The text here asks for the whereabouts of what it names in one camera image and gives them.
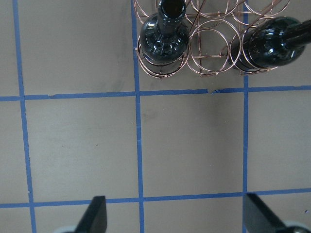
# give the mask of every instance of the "metal bottle holder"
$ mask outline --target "metal bottle holder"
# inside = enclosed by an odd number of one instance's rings
[[[140,6],[138,0],[133,1],[136,16],[143,24],[145,19],[149,17],[149,15]],[[154,1],[157,11],[157,6],[160,0]],[[224,11],[212,13],[203,12],[203,7],[206,1],[207,0],[203,0],[201,1],[202,3],[200,3],[199,0],[185,0],[187,8],[192,7],[191,10],[194,11],[194,13],[186,13],[185,15],[185,19],[191,24],[190,42],[187,50],[184,52],[182,57],[177,59],[176,61],[163,66],[150,63],[144,58],[144,55],[142,54],[140,38],[138,38],[136,48],[137,58],[141,68],[147,74],[160,79],[170,77],[180,71],[186,64],[194,73],[199,74],[200,76],[217,75],[221,72],[228,71],[233,67],[239,69],[241,71],[241,74],[257,74],[277,68],[273,67],[263,69],[261,67],[256,67],[252,63],[250,63],[250,60],[246,56],[243,49],[243,40],[244,36],[250,29],[256,28],[266,20],[272,19],[274,18],[274,16],[282,12],[290,3],[290,0],[272,0],[270,4],[268,4],[261,10],[252,9],[247,3],[247,0],[226,0],[226,9]],[[273,9],[275,9],[275,7],[281,2],[284,2],[284,5],[281,7],[281,9],[279,9],[277,12],[273,12]],[[243,15],[255,16],[256,18],[254,21],[247,24],[241,19]],[[234,26],[232,23],[229,22],[230,20],[234,20],[235,22],[237,22],[238,26]],[[229,31],[232,31],[234,33],[233,37],[226,36],[225,33],[219,29],[220,27],[224,26],[227,28],[225,32],[227,32],[229,29]],[[202,54],[202,33],[215,33],[222,41],[224,41],[224,47],[220,49],[219,53],[205,55]],[[231,56],[231,44],[233,40],[238,40],[240,44],[239,53],[235,60],[233,60]],[[235,66],[241,54],[245,57],[245,60],[247,61],[247,63],[249,63],[250,66],[253,67],[253,69],[242,70]],[[208,67],[209,62],[211,62],[212,59],[223,59],[224,63],[223,65],[220,65],[219,68],[212,69]]]

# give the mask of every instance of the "wire wine rack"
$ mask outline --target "wire wine rack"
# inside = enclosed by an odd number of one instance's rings
[[[133,1],[136,16],[140,23],[143,24],[151,15],[147,14],[141,7],[139,0]],[[157,12],[160,0],[153,1],[155,11]],[[282,12],[290,3],[290,0],[272,0],[259,10],[253,9],[247,0],[223,0],[223,2],[226,5],[225,10],[205,12],[204,6],[208,5],[207,0],[185,0],[187,6],[185,19],[190,25],[190,42],[187,50],[181,58],[171,64],[163,66],[154,65],[144,58],[141,51],[140,38],[138,38],[136,52],[141,68],[147,74],[161,79],[174,75],[185,66],[188,66],[194,73],[200,76],[217,75],[233,67],[240,70],[241,74],[257,74],[277,68],[262,69],[251,64],[245,55],[243,40],[250,29],[256,28],[266,20],[272,19]],[[246,23],[245,18],[252,20],[250,23]],[[203,44],[202,42],[206,41],[204,37],[211,36],[211,34],[218,37],[216,39],[217,46],[219,44],[221,46],[216,51],[205,52],[203,50],[205,43]],[[239,42],[239,53],[236,59],[233,59],[230,51],[232,42],[236,40]],[[254,69],[242,70],[235,66],[241,54]]]

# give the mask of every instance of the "gray floor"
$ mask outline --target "gray floor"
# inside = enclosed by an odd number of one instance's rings
[[[0,232],[75,225],[106,195],[109,233],[241,233],[246,191],[311,227],[311,46],[265,74],[158,80],[135,23],[130,0],[0,0]]]

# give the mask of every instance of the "bottle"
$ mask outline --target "bottle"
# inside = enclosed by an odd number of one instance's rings
[[[287,65],[295,61],[311,42],[311,20],[300,23],[292,17],[271,19],[251,32],[243,40],[241,53],[235,66],[243,71],[254,71]],[[239,52],[239,40],[231,45],[232,64]]]
[[[162,0],[158,13],[149,17],[140,31],[144,57],[151,64],[162,66],[180,58],[189,43],[189,31],[183,23],[184,0]]]

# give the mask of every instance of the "bottle neck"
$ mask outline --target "bottle neck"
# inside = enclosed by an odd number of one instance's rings
[[[157,13],[157,31],[164,37],[175,34],[185,13],[184,0],[162,0]]]
[[[289,47],[301,47],[311,43],[311,19],[284,32],[284,41]]]

